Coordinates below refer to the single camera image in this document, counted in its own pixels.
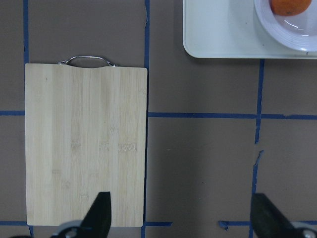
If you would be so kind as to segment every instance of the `white tray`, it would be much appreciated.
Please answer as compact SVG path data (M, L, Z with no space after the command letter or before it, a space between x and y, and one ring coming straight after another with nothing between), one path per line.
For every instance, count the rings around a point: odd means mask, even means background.
M254 0L183 0L183 45L196 58L317 59L287 48L262 27Z

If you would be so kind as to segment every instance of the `food item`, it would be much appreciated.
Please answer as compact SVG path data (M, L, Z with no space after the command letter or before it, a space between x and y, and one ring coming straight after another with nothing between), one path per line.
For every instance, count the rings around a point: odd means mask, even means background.
M304 12L312 0L272 0L273 13L281 16L294 16Z

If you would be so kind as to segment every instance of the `wood grain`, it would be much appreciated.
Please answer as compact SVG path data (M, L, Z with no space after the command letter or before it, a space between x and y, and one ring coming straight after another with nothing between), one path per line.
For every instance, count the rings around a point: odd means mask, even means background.
M147 70L25 65L27 223L82 220L111 192L112 226L143 223Z

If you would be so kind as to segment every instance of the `orange fruit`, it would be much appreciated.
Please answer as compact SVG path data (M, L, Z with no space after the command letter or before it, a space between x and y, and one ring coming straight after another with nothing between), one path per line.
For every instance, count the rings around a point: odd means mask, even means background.
M271 0L273 13L281 16L294 16L305 11L312 0Z

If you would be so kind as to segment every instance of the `cutting board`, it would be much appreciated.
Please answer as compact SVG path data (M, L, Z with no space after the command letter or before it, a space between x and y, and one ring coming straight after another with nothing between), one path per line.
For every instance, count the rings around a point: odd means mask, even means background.
M143 223L147 70L25 65L27 224L82 220L111 192L112 226Z

